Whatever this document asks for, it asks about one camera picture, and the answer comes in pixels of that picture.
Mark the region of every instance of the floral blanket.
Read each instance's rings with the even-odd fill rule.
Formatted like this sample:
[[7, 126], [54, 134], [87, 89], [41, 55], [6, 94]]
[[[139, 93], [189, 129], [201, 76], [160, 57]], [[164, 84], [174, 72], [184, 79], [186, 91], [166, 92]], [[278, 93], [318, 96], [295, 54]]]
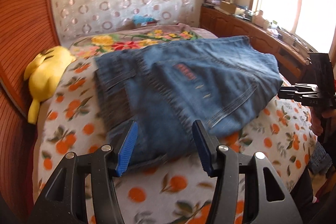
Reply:
[[143, 48], [175, 40], [201, 38], [188, 25], [154, 26], [111, 34], [86, 37], [75, 42], [70, 51], [78, 58], [89, 58], [106, 52]]
[[[156, 26], [127, 34], [100, 35], [86, 38], [71, 47], [73, 53], [85, 59], [79, 58], [68, 66], [50, 99], [47, 116], [39, 117], [38, 122], [43, 121], [44, 127], [34, 153], [34, 200], [67, 152], [74, 151], [77, 155], [93, 153], [105, 144], [106, 131], [99, 115], [95, 90], [97, 66], [92, 55], [132, 45], [140, 47], [141, 43], [167, 42], [164, 39], [171, 41], [183, 35], [188, 39], [200, 35], [203, 38], [214, 37], [207, 31], [191, 30], [185, 25], [170, 26], [166, 30], [166, 26]], [[283, 84], [290, 85], [284, 78]], [[316, 136], [310, 130], [310, 119], [307, 107], [276, 96], [253, 121], [220, 142], [246, 155], [263, 152], [291, 191], [315, 148]], [[197, 153], [114, 179], [126, 224], [205, 224], [215, 184], [216, 179], [203, 171]], [[90, 176], [86, 178], [85, 190], [89, 224], [96, 224]], [[238, 191], [235, 224], [241, 224], [243, 219], [244, 175], [239, 177]]]

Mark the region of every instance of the person's hand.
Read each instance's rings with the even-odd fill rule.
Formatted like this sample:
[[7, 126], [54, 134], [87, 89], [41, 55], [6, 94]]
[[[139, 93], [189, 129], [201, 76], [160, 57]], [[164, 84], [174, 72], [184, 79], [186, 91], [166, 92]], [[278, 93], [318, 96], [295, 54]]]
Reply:
[[[310, 107], [311, 114], [311, 130], [315, 135], [320, 136], [323, 133], [323, 128], [321, 126], [321, 120], [316, 115], [314, 108]], [[336, 109], [328, 109], [322, 112], [322, 117], [325, 119], [331, 118], [330, 130], [334, 132], [336, 130]]]

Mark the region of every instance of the denim fabric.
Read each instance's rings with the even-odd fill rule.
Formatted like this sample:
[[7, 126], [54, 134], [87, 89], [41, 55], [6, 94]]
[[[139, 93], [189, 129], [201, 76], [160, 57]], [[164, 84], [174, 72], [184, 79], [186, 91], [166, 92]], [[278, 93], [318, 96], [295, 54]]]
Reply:
[[315, 150], [309, 159], [308, 168], [314, 175], [316, 175], [318, 173], [326, 174], [331, 166], [331, 157], [324, 150], [321, 143], [317, 142], [315, 145]]
[[108, 140], [127, 120], [138, 122], [130, 165], [194, 151], [197, 119], [219, 137], [241, 129], [282, 84], [275, 57], [254, 50], [248, 37], [174, 41], [110, 52], [96, 62]]

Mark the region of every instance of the wooden headboard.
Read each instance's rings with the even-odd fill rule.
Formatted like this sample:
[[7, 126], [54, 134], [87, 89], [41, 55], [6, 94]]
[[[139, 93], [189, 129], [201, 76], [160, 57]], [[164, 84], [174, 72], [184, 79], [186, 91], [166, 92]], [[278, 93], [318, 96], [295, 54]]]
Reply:
[[23, 72], [39, 52], [59, 44], [50, 7], [49, 0], [0, 0], [0, 192], [22, 220], [35, 130], [26, 122], [31, 98]]
[[26, 116], [31, 98], [23, 72], [37, 53], [59, 45], [49, 0], [0, 1], [0, 77], [13, 104]]

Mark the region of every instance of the cabinet door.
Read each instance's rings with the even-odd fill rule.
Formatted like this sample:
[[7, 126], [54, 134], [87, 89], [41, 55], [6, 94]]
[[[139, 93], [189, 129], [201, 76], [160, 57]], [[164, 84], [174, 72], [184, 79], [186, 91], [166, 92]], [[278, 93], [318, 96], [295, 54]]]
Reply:
[[252, 36], [251, 45], [257, 51], [270, 54], [275, 54], [278, 51], [279, 45], [275, 38], [258, 30]]
[[251, 27], [244, 21], [239, 20], [239, 19], [232, 19], [232, 31], [230, 36], [235, 37], [238, 35], [251, 35]]
[[206, 30], [209, 31], [211, 18], [212, 18], [211, 14], [209, 12], [202, 11], [201, 12], [201, 18], [200, 18], [200, 21], [199, 21], [199, 27], [201, 29], [206, 29]]
[[215, 15], [211, 15], [211, 20], [210, 20], [210, 25], [208, 31], [215, 33], [216, 31], [216, 22], [217, 22], [217, 17]]
[[230, 17], [218, 17], [213, 33], [218, 37], [229, 37], [231, 35], [231, 28], [229, 27]]

